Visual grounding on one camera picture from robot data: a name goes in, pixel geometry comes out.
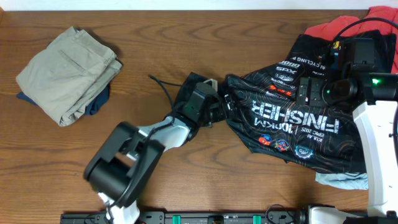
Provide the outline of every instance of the folded pants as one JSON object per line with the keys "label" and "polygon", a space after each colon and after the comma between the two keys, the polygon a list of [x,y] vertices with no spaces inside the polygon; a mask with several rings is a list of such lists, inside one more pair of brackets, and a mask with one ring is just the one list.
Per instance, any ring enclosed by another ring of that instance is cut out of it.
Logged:
{"label": "folded pants", "polygon": [[68,126],[121,67],[110,48],[71,27],[38,53],[16,80],[59,126]]}

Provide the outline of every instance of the black wire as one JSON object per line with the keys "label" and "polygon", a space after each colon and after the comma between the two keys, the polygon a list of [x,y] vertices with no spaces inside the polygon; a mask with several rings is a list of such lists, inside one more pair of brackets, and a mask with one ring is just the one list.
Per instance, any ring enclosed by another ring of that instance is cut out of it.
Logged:
{"label": "black wire", "polygon": [[[285,207],[284,207],[283,205],[280,205],[280,204],[273,204],[273,205],[271,205],[271,206],[267,209],[267,211],[266,211],[266,219],[267,219],[269,222],[271,222],[272,224],[276,224],[276,223],[274,223],[271,219],[268,218],[268,211],[269,211],[272,207],[275,207],[275,206],[280,206],[280,207],[282,207],[283,209],[285,209]],[[286,213],[292,218],[292,220],[294,221],[294,217],[293,217],[292,214],[290,214],[288,211],[284,211],[284,212],[286,212]]]}
{"label": "black wire", "polygon": [[368,21],[379,21],[379,22],[385,22],[388,23],[390,25],[392,25],[393,27],[395,27],[396,29],[398,29],[398,24],[396,24],[395,22],[392,22],[388,19],[383,19],[383,18],[377,18],[377,17],[373,17],[373,18],[365,18],[365,19],[361,19],[360,21],[356,21],[353,22],[352,24],[346,26],[344,29],[342,29],[337,35],[336,37],[331,41],[331,44],[333,46],[333,43],[337,41],[337,38],[339,38],[346,30],[348,30],[349,28],[361,24],[363,22],[368,22]]}
{"label": "black wire", "polygon": [[89,220],[92,224],[95,224],[95,218],[88,218],[88,217],[91,217],[91,216],[93,216],[93,215],[91,215],[91,214],[87,215],[84,221]]}
{"label": "black wire", "polygon": [[109,216],[111,217],[109,219],[109,224],[113,224],[114,217],[113,217],[112,211],[111,211],[110,207],[106,207],[106,209],[107,209],[107,212],[109,213]]}
{"label": "black wire", "polygon": [[173,99],[172,99],[172,97],[170,96],[169,92],[166,90],[166,88],[163,86],[162,82],[161,82],[159,79],[157,79],[155,76],[153,76],[153,75],[149,75],[149,78],[155,80],[155,82],[157,82],[157,84],[159,84],[160,87],[162,87],[164,93],[166,94],[167,98],[168,98],[169,101],[170,101],[170,106],[172,107],[172,113],[175,113]]}
{"label": "black wire", "polygon": [[181,84],[176,84],[176,83],[169,83],[169,82],[165,82],[162,80],[159,80],[161,83],[166,84],[166,85],[171,85],[171,86],[182,86]]}

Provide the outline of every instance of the wooden table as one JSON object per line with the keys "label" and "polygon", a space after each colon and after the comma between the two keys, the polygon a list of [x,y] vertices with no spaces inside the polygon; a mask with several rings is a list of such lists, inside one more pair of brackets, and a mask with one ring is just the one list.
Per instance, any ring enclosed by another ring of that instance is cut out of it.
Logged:
{"label": "wooden table", "polygon": [[[285,58],[305,29],[366,11],[5,12],[0,25],[0,223],[58,223],[64,211],[95,211],[101,200],[82,172],[121,121],[156,123],[170,111],[148,74],[182,83],[189,72],[223,79]],[[17,74],[70,26],[95,33],[124,64],[94,116],[58,127],[18,100]],[[175,96],[178,88],[168,86]],[[139,200],[168,211],[265,210],[308,203],[364,210],[368,192],[315,182],[314,171],[251,154],[225,122],[165,153]]]}

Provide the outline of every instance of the green light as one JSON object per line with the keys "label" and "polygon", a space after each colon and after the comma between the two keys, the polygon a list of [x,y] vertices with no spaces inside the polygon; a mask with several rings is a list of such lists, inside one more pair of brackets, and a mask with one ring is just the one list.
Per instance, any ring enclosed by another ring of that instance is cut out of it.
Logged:
{"label": "green light", "polygon": [[380,83],[380,80],[373,78],[372,79],[373,84],[377,85]]}

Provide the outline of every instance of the light blue cloth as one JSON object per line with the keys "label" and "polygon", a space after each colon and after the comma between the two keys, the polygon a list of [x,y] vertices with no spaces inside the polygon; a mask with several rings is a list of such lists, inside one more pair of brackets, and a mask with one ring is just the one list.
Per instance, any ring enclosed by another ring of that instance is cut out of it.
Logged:
{"label": "light blue cloth", "polygon": [[368,175],[365,174],[315,174],[315,181],[345,190],[367,190]]}

